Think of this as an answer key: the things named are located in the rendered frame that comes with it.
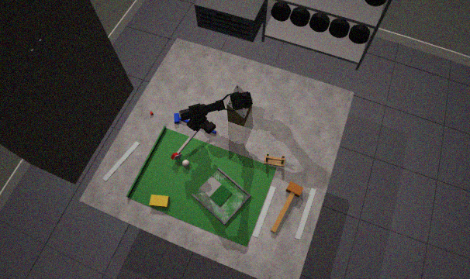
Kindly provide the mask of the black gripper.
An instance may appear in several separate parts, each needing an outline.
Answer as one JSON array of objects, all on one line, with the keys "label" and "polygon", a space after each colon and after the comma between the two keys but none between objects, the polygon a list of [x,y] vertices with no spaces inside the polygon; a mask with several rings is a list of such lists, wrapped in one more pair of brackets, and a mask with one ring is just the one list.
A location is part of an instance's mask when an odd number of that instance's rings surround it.
[{"label": "black gripper", "polygon": [[209,122],[205,115],[199,121],[201,122],[199,127],[204,129],[208,134],[210,134],[216,128],[216,125],[212,122]]}]

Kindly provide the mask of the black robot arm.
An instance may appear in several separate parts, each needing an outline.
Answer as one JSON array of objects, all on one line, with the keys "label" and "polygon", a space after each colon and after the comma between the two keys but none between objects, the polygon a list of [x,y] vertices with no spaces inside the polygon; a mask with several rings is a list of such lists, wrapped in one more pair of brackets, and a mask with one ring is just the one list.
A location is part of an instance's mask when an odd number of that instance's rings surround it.
[{"label": "black robot arm", "polygon": [[[225,108],[223,100],[228,95],[230,96],[234,110]],[[232,112],[232,111],[236,111],[242,108],[248,109],[251,107],[251,105],[253,105],[253,102],[251,99],[251,93],[248,91],[243,92],[243,93],[234,92],[228,95],[226,95],[222,100],[216,101],[212,104],[200,105],[199,103],[199,104],[191,105],[187,109],[180,110],[179,113],[181,116],[181,120],[184,121],[184,120],[189,119],[189,121],[187,122],[187,126],[190,129],[197,131],[199,129],[199,125],[201,124],[199,120],[202,119],[204,115],[207,115],[208,112],[213,112],[216,110],[221,111],[224,109]]]}]

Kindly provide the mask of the blue putter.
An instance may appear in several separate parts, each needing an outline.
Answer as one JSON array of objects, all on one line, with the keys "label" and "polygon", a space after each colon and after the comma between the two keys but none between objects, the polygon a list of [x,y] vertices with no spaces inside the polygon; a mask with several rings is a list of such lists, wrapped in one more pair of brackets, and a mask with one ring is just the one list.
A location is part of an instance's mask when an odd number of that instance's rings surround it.
[{"label": "blue putter", "polygon": [[[178,113],[174,113],[174,123],[179,123],[179,120],[181,120],[181,117],[179,118],[179,114]],[[189,120],[184,120],[183,122],[188,122]],[[216,131],[213,130],[211,133],[214,133],[216,134]]]}]

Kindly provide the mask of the light grey flat bar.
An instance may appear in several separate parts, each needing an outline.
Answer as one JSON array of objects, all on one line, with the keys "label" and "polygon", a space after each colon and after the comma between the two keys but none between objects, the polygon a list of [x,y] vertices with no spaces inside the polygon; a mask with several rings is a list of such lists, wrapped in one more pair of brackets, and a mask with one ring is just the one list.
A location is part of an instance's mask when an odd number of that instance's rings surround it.
[{"label": "light grey flat bar", "polygon": [[119,159],[118,163],[116,163],[110,170],[109,172],[104,176],[104,180],[107,181],[111,175],[119,168],[119,165],[122,164],[128,157],[129,155],[137,148],[139,143],[136,141],[130,148],[129,150]]},{"label": "light grey flat bar", "polygon": [[257,222],[256,228],[255,228],[254,234],[253,234],[253,236],[256,237],[256,238],[259,237],[261,227],[263,226],[264,219],[265,219],[265,217],[267,215],[267,212],[268,212],[268,208],[271,204],[271,200],[272,200],[272,198],[274,196],[274,193],[275,193],[275,189],[276,188],[271,186],[270,191],[269,191],[268,196],[267,196],[267,199],[266,199],[266,202],[264,203],[264,207],[261,211],[261,215],[259,217],[259,220]]},{"label": "light grey flat bar", "polygon": [[296,239],[301,239],[301,237],[302,237],[302,233],[303,233],[306,221],[308,219],[309,211],[311,209],[315,193],[316,193],[316,189],[311,188],[310,193],[309,193],[309,197],[308,197],[307,202],[306,202],[306,207],[305,207],[304,212],[302,214],[302,218],[301,218],[301,221],[300,221],[300,224],[299,224],[299,228],[298,228],[297,233],[295,235]]}]

